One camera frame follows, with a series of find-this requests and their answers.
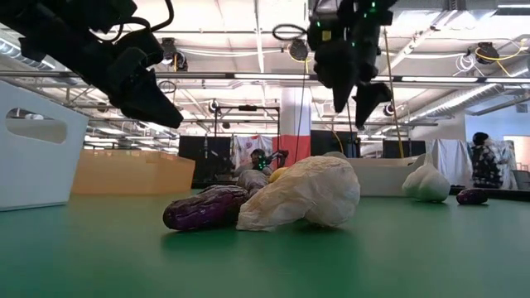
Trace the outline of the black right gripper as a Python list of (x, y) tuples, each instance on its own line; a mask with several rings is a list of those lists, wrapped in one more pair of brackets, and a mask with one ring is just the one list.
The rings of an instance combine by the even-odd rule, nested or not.
[[(376, 59), (380, 29), (393, 23), (396, 0), (316, 1), (307, 28), (307, 42), (315, 52), (318, 80), (332, 89), (336, 113), (341, 113), (355, 83), (367, 83), (378, 74)], [(364, 127), (374, 109), (390, 102), (385, 83), (357, 86), (355, 126)]]

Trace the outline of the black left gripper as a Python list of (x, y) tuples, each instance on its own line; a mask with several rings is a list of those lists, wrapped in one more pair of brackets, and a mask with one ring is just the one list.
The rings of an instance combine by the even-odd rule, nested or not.
[(116, 42), (87, 31), (81, 47), (81, 77), (108, 96), (127, 118), (178, 128), (181, 112), (157, 86), (148, 68), (161, 62), (163, 49), (147, 28)]

